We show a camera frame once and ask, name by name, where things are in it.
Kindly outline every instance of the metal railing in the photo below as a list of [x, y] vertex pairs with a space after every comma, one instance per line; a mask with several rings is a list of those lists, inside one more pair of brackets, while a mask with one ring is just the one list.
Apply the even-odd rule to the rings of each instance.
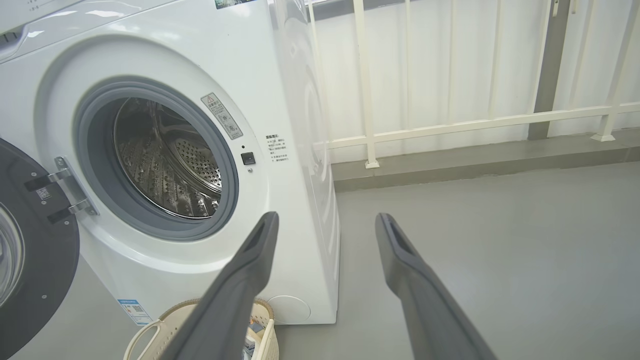
[[[356, 27], [356, 39], [358, 45], [358, 59], [360, 66], [360, 91], [361, 99], [362, 99], [362, 109], [364, 114], [364, 135], [353, 136], [349, 138], [338, 138], [329, 141], [329, 148], [336, 149], [341, 147], [351, 147], [357, 145], [366, 145], [367, 147], [367, 162], [365, 164], [366, 168], [377, 168], [380, 165], [376, 159], [376, 143], [381, 142], [389, 142], [394, 140], [406, 140], [411, 138], [419, 138], [423, 136], [431, 136], [431, 135], [440, 135], [440, 134], [448, 134], [448, 133], [458, 133], [462, 131], [471, 131], [471, 130], [480, 130], [480, 129], [489, 129], [494, 127], [504, 127], [504, 126], [513, 126], [520, 124], [533, 124], [537, 122], [548, 122], [548, 121], [556, 121], [556, 120], [565, 120], [565, 119], [577, 119], [583, 117], [601, 117], [600, 126], [598, 132], [593, 135], [593, 139], [598, 141], [611, 141], [614, 140], [611, 135], [611, 131], [613, 129], [613, 125], [615, 123], [616, 117], [621, 113], [629, 113], [634, 111], [640, 111], [640, 102], [628, 102], [621, 103], [620, 102], [620, 82], [621, 79], [624, 79], [627, 76], [629, 61], [627, 61], [627, 54], [630, 45], [630, 39], [634, 31], [634, 27], [638, 23], [639, 16], [639, 8], [640, 8], [640, 0], [633, 0], [628, 19], [627, 25], [625, 27], [624, 35], [622, 38], [622, 44], [620, 46], [620, 51], [618, 53], [617, 62], [615, 65], [613, 79], [611, 81], [611, 85], [609, 88], [609, 95], [605, 101], [605, 104], [602, 106], [592, 106], [587, 108], [575, 108], [575, 96], [576, 91], [580, 85], [580, 71], [582, 68], [582, 63], [584, 62], [584, 53], [586, 48], [589, 46], [589, 38], [590, 38], [590, 24], [591, 19], [593, 17], [593, 7], [594, 3], [597, 0], [588, 0], [587, 4], [587, 18], [584, 23], [584, 27], [582, 29], [582, 36], [580, 39], [580, 47], [578, 53], [577, 65], [575, 66], [575, 70], [573, 71], [573, 83], [570, 90], [570, 99], [569, 105], [564, 110], [556, 110], [556, 111], [545, 111], [534, 113], [534, 105], [536, 103], [536, 94], [538, 93], [538, 83], [540, 79], [540, 73], [542, 68], [542, 59], [544, 55], [545, 49], [545, 39], [547, 37], [547, 24], [548, 24], [548, 14], [553, 10], [551, 6], [557, 6], [555, 0], [544, 0], [543, 5], [545, 7], [545, 11], [542, 12], [542, 17], [540, 19], [540, 44], [539, 44], [539, 53], [538, 53], [538, 61], [537, 61], [537, 71], [536, 71], [536, 80], [534, 82], [534, 91], [532, 92], [532, 98], [530, 99], [529, 106], [527, 108], [527, 112], [521, 115], [513, 115], [506, 117], [494, 117], [494, 107], [496, 101], [496, 89], [497, 89], [497, 78], [500, 70], [500, 50], [502, 44], [502, 2], [503, 0], [497, 0], [497, 16], [496, 16], [496, 27], [495, 27], [495, 42], [493, 47], [493, 60], [492, 60], [492, 69], [491, 69], [491, 80], [490, 80], [490, 96], [487, 104], [488, 107], [488, 116], [486, 119], [472, 120], [472, 121], [464, 121], [457, 122], [456, 119], [452, 117], [453, 111], [452, 109], [455, 107], [454, 104], [454, 94], [455, 87], [453, 86], [454, 80], [456, 77], [456, 71], [453, 66], [449, 66], [449, 91], [448, 91], [448, 99], [447, 99], [447, 109], [448, 114], [447, 118], [444, 119], [443, 124], [435, 125], [435, 126], [427, 126], [427, 127], [416, 127], [409, 129], [402, 129], [398, 131], [389, 131], [384, 133], [375, 133], [374, 132], [374, 124], [373, 124], [373, 108], [372, 108], [372, 99], [371, 99], [371, 78], [369, 74], [369, 55], [365, 38], [365, 18], [364, 18], [364, 3], [363, 0], [353, 0], [353, 9], [355, 15], [355, 27]], [[404, 5], [406, 6], [406, 72], [407, 72], [407, 89], [406, 89], [406, 106], [407, 106], [407, 116], [409, 127], [412, 124], [412, 68], [410, 67], [410, 58], [412, 53], [412, 47], [410, 42], [410, 24], [411, 24], [411, 10], [410, 10], [410, 0], [405, 0]], [[319, 64], [320, 54], [318, 49], [318, 41], [317, 41], [317, 33], [316, 33], [316, 25], [314, 18], [314, 5], [310, 3], [309, 6], [310, 12], [310, 21], [312, 26], [312, 36], [314, 38], [315, 50], [316, 50], [316, 60]], [[454, 63], [456, 59], [456, 0], [451, 0], [451, 36], [450, 36], [450, 47], [449, 47], [449, 63]], [[323, 86], [321, 89], [322, 93], [326, 92], [326, 88], [324, 87], [324, 79], [322, 79], [322, 72], [318, 72], [319, 77], [321, 77], [320, 82]], [[323, 95], [323, 100], [326, 103], [326, 94]]]

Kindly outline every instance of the washing machine drum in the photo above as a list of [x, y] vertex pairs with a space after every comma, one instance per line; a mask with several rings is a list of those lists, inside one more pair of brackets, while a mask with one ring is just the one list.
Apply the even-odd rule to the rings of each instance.
[[144, 197], [179, 217], [213, 216], [220, 170], [189, 122], [158, 102], [131, 97], [120, 105], [114, 127], [118, 161]]
[[76, 273], [79, 233], [68, 199], [56, 183], [29, 186], [47, 175], [0, 139], [0, 359], [49, 321]]

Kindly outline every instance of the railing post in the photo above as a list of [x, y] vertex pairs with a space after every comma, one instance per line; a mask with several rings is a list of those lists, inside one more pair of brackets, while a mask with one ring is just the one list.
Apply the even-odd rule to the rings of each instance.
[[376, 160], [376, 143], [373, 138], [373, 108], [371, 101], [371, 79], [369, 78], [369, 52], [367, 50], [367, 34], [364, 27], [363, 0], [353, 0], [353, 15], [356, 20], [356, 38], [358, 40], [358, 57], [360, 59], [360, 93], [362, 94], [362, 111], [364, 115], [364, 133], [367, 137], [366, 168], [378, 168]]
[[493, 63], [491, 66], [491, 84], [489, 85], [489, 110], [488, 120], [493, 120], [495, 109], [495, 96], [497, 93], [498, 68], [500, 66], [500, 48], [502, 47], [502, 0], [496, 0], [495, 11], [495, 37], [493, 40]]
[[618, 116], [620, 107], [620, 80], [624, 80], [627, 76], [627, 70], [629, 68], [627, 62], [627, 52], [629, 49], [629, 43], [631, 41], [631, 35], [634, 32], [634, 26], [638, 18], [638, 8], [640, 6], [640, 0], [634, 0], [631, 4], [631, 11], [629, 11], [629, 18], [627, 20], [627, 27], [625, 28], [625, 34], [622, 36], [622, 44], [620, 45], [620, 53], [618, 54], [618, 61], [616, 62], [616, 68], [613, 71], [613, 78], [611, 79], [611, 87], [609, 88], [609, 95], [607, 96], [606, 105], [609, 105], [609, 113], [602, 115], [600, 119], [600, 127], [598, 133], [591, 138], [601, 142], [615, 140], [611, 131], [613, 125], [615, 125], [616, 117]]
[[449, 95], [447, 97], [447, 125], [453, 123], [453, 96], [456, 72], [454, 63], [456, 59], [456, 0], [451, 0], [451, 27], [449, 30]]
[[569, 107], [568, 110], [575, 109], [575, 94], [578, 91], [578, 84], [580, 83], [580, 71], [582, 70], [582, 59], [584, 58], [584, 52], [587, 49], [589, 43], [589, 34], [591, 29], [591, 19], [593, 18], [593, 6], [596, 0], [588, 0], [587, 5], [587, 17], [584, 20], [584, 26], [582, 27], [582, 37], [580, 38], [580, 49], [578, 50], [578, 60], [575, 62], [575, 69], [573, 70], [573, 80], [571, 83], [571, 91], [569, 92]]
[[309, 0], [308, 9], [309, 9], [309, 20], [311, 22], [311, 36], [313, 37], [313, 41], [314, 41], [314, 60], [316, 62], [316, 74], [317, 74], [318, 83], [320, 86], [320, 88], [318, 89], [318, 91], [320, 92], [318, 96], [320, 96], [320, 101], [321, 101], [320, 109], [322, 110], [323, 120], [324, 120], [324, 123], [326, 124], [326, 131], [327, 131], [327, 137], [328, 137], [327, 140], [333, 140], [333, 134], [331, 131], [331, 119], [329, 119], [329, 111], [328, 111], [329, 103], [326, 99], [326, 83], [324, 82], [322, 56], [320, 55], [320, 46], [318, 44], [318, 36], [316, 31], [316, 15], [314, 14], [313, 0]]
[[410, 0], [404, 0], [404, 7], [406, 10], [406, 123], [407, 128], [413, 128], [413, 122], [411, 121], [411, 6]]

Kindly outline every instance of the door hinge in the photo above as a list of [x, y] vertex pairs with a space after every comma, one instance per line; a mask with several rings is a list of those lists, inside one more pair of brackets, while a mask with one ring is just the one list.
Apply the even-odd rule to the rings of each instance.
[[98, 215], [98, 211], [93, 205], [93, 202], [86, 195], [86, 192], [80, 182], [78, 182], [76, 173], [71, 166], [69, 166], [67, 159], [65, 159], [64, 156], [58, 156], [54, 161], [58, 168], [57, 172], [40, 176], [24, 183], [24, 186], [28, 191], [35, 192], [49, 186], [50, 184], [64, 181], [67, 188], [66, 192], [68, 192], [67, 197], [73, 205], [49, 215], [47, 217], [49, 221], [52, 224], [55, 224], [56, 222], [59, 222], [70, 215], [75, 215], [80, 211], [84, 211], [89, 215]]

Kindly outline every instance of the qr code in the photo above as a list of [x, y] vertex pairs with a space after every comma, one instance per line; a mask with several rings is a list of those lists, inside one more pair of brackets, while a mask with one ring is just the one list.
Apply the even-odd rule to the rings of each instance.
[[46, 200], [51, 197], [51, 194], [49, 194], [49, 191], [47, 190], [47, 188], [36, 190], [36, 193], [38, 193], [40, 200]]

